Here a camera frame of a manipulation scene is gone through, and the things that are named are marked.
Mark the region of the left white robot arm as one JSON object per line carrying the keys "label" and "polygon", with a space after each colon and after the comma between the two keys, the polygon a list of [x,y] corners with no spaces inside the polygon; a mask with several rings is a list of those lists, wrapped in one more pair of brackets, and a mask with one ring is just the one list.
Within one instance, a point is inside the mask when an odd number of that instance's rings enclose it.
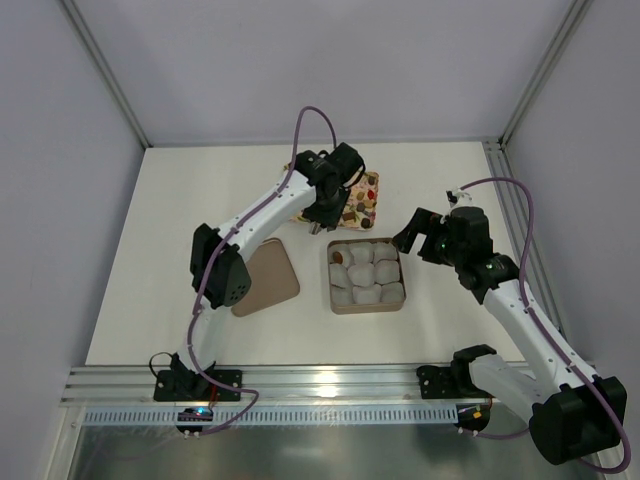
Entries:
{"label": "left white robot arm", "polygon": [[200,225],[193,234],[190,272],[196,299],[187,330],[186,352],[172,355],[166,381],[179,399],[201,400],[210,389],[208,372],[196,365],[193,333],[206,305],[231,307],[249,292],[247,263],[282,224],[300,213],[320,230],[337,228],[351,187],[365,172],[357,150],[346,143],[320,154],[296,154],[273,190],[234,219],[212,228]]}

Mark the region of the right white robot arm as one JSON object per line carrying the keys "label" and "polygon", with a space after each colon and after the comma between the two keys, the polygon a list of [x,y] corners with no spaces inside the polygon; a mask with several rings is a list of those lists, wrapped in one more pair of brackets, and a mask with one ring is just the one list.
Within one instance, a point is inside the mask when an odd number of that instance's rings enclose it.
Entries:
{"label": "right white robot arm", "polygon": [[615,377],[601,377],[535,311],[518,266],[495,251],[484,211],[466,206],[441,215],[419,208],[393,242],[407,253],[418,235],[425,237],[419,257],[454,269],[460,284],[502,325],[532,372],[521,373],[492,347],[478,345],[454,355],[457,388],[498,398],[526,423],[534,445],[553,465],[627,448],[624,386]]}

